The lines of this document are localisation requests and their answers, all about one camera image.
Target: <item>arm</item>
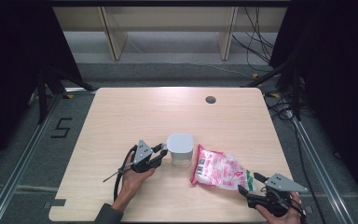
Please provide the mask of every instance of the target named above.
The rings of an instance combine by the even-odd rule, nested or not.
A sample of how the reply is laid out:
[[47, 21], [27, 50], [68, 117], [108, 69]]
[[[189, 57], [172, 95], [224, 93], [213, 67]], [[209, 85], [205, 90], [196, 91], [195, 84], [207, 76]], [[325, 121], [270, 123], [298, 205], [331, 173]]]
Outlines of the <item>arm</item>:
[[94, 223], [96, 224], [117, 224], [123, 218], [124, 210], [127, 208], [127, 205], [135, 197], [136, 192], [145, 182], [145, 180], [150, 177], [155, 172], [155, 169], [152, 168], [144, 173], [136, 173], [132, 169], [129, 169], [124, 172], [121, 191], [117, 196], [117, 199], [113, 202], [112, 205], [104, 204], [101, 208], [100, 213], [95, 218]]

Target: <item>sleeve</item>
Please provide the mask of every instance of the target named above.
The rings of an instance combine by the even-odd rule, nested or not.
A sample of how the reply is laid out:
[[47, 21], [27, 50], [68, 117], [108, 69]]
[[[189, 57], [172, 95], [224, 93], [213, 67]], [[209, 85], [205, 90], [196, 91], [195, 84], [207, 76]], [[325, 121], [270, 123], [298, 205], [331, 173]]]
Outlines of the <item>sleeve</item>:
[[118, 224], [123, 218], [124, 213], [113, 209], [109, 204], [105, 203], [100, 213], [95, 218], [95, 224]]

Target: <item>floor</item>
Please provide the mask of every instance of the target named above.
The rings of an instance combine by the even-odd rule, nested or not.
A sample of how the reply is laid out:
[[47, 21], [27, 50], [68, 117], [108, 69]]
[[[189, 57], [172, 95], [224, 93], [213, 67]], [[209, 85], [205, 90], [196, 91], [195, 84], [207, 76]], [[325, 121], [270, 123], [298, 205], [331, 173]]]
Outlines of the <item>floor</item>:
[[[234, 35], [242, 44], [248, 46], [250, 37], [247, 34]], [[143, 73], [144, 65], [148, 64], [159, 64], [165, 69], [175, 71], [178, 70], [179, 66], [182, 66], [184, 71], [200, 71], [200, 73], [213, 73], [215, 71], [216, 73], [225, 73], [226, 77], [237, 78], [232, 80], [233, 85], [234, 83], [238, 84], [239, 79], [265, 73], [260, 70], [268, 71], [271, 69], [264, 60], [254, 53], [248, 52], [235, 40], [231, 44], [228, 60], [222, 61], [215, 33], [129, 33], [123, 54], [120, 60], [115, 62], [111, 60], [104, 33], [70, 32], [65, 33], [65, 36], [80, 71], [85, 74], [85, 79], [90, 80], [93, 85], [105, 83], [109, 79], [111, 65], [120, 65], [119, 68], [115, 69], [125, 71], [133, 69], [136, 71], [134, 73], [139, 74]], [[273, 44], [276, 34], [263, 34], [263, 37]], [[260, 43], [254, 40], [250, 47], [256, 52], [263, 52]], [[92, 71], [95, 70], [99, 70], [100, 73], [105, 71], [104, 77], [98, 77], [98, 80], [95, 80], [92, 76]], [[158, 71], [145, 71], [147, 74], [154, 72], [157, 73]], [[196, 75], [192, 74], [185, 77], [191, 79]], [[188, 84], [183, 83], [176, 82], [175, 85]], [[203, 82], [200, 85], [219, 84], [224, 85], [218, 81]], [[123, 82], [122, 85], [141, 86], [147, 84]], [[274, 90], [274, 86], [269, 84], [262, 85], [259, 88], [263, 89], [263, 92]], [[92, 98], [92, 95], [79, 95], [72, 101], [60, 100], [55, 114], [51, 116], [53, 121], [47, 125], [44, 132], [54, 133], [56, 128], [54, 120], [58, 120], [62, 116], [74, 118], [76, 124], [71, 131], [72, 133], [80, 132], [82, 120], [87, 116], [88, 110], [76, 109], [79, 107], [88, 108], [92, 103]], [[278, 98], [267, 97], [266, 103], [275, 105], [279, 103], [279, 100]], [[309, 216], [308, 223], [323, 223], [323, 219], [325, 219], [325, 223], [358, 223], [358, 188], [351, 176], [348, 175], [345, 165], [333, 155], [333, 146], [329, 145], [328, 137], [324, 134], [317, 119], [312, 116], [311, 109], [306, 108], [303, 113], [302, 121], [295, 123], [295, 125], [305, 127], [302, 129], [305, 132], [302, 133], [303, 136], [310, 137], [309, 143], [304, 143], [305, 141], [302, 143], [303, 148], [310, 147], [304, 149], [305, 153], [302, 160], [298, 158], [298, 146], [294, 138], [293, 125], [290, 122], [277, 119], [277, 117], [273, 117], [273, 122], [289, 167], [293, 172], [294, 180], [308, 185], [306, 179], [309, 179], [313, 186], [316, 201], [312, 199], [313, 195], [311, 194], [301, 195]], [[4, 148], [0, 153], [0, 192], [4, 189], [7, 180], [10, 179], [13, 169], [21, 158], [23, 149], [29, 147], [29, 140], [33, 138], [35, 131], [34, 121], [37, 119], [37, 104], [30, 104], [23, 121], [19, 123], [19, 131], [13, 133], [12, 138], [7, 141], [7, 148]], [[48, 148], [48, 150], [39, 149], [31, 154], [32, 159], [27, 164], [24, 174], [19, 176], [19, 185], [16, 187], [8, 207], [2, 208], [6, 211], [0, 218], [0, 223], [51, 223], [48, 220], [48, 209], [65, 170], [65, 166], [57, 164], [66, 163], [69, 160], [72, 152], [70, 148], [73, 148], [75, 143], [75, 136], [68, 138], [65, 142], [57, 140], [55, 143], [49, 141], [49, 136], [42, 136], [40, 142], [36, 144], [40, 148]], [[317, 157], [319, 157], [317, 160], [322, 163], [322, 167], [329, 174], [327, 178], [315, 172], [315, 162], [310, 159], [314, 156], [312, 152], [316, 152]], [[305, 173], [299, 169], [302, 166], [302, 161], [305, 162], [308, 178], [305, 178]], [[325, 179], [327, 179], [327, 182], [333, 183], [333, 191], [336, 191], [338, 198], [344, 201], [344, 207], [334, 206], [337, 197], [334, 197], [334, 194], [332, 197], [331, 193], [326, 191]], [[341, 208], [348, 209], [348, 211], [337, 210]]]

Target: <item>pink snack bag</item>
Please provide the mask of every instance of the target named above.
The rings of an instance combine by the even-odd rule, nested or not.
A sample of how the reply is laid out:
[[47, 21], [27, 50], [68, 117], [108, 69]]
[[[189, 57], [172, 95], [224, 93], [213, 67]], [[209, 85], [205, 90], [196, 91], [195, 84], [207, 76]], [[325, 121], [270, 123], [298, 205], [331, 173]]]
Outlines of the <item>pink snack bag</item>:
[[242, 185], [249, 191], [255, 190], [250, 172], [240, 166], [234, 157], [223, 152], [209, 151], [199, 145], [197, 166], [190, 181], [212, 188], [237, 190]]

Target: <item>aluminum rail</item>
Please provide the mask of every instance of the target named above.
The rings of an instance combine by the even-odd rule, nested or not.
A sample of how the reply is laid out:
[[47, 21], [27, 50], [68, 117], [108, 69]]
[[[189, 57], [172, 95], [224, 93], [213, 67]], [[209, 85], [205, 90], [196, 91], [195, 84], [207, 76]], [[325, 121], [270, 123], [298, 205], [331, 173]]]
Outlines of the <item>aluminum rail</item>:
[[26, 168], [34, 155], [37, 146], [48, 126], [51, 115], [53, 114], [58, 102], [61, 100], [61, 95], [54, 95], [51, 99], [50, 104], [48, 105], [48, 113], [45, 119], [36, 126], [33, 136], [29, 141], [27, 147], [24, 149], [19, 161], [17, 162], [16, 167], [10, 175], [10, 178], [6, 182], [4, 188], [0, 193], [0, 220], [5, 213], [8, 204], [10, 203], [11, 198], [13, 197], [16, 187], [19, 185], [23, 174], [26, 171]]
[[341, 224], [352, 224], [353, 219], [351, 214], [340, 196], [336, 186], [333, 183], [329, 173], [327, 172], [324, 164], [322, 163], [321, 158], [319, 157], [315, 147], [313, 146], [308, 134], [302, 125], [301, 121], [298, 121], [296, 117], [293, 117], [293, 122], [298, 130], [298, 135], [305, 146], [305, 151], [308, 158], [310, 159], [310, 164], [315, 171], [315, 174], [318, 176], [319, 181], [321, 182], [322, 188], [326, 194], [327, 199], [330, 201], [334, 212], [336, 213], [337, 219]]

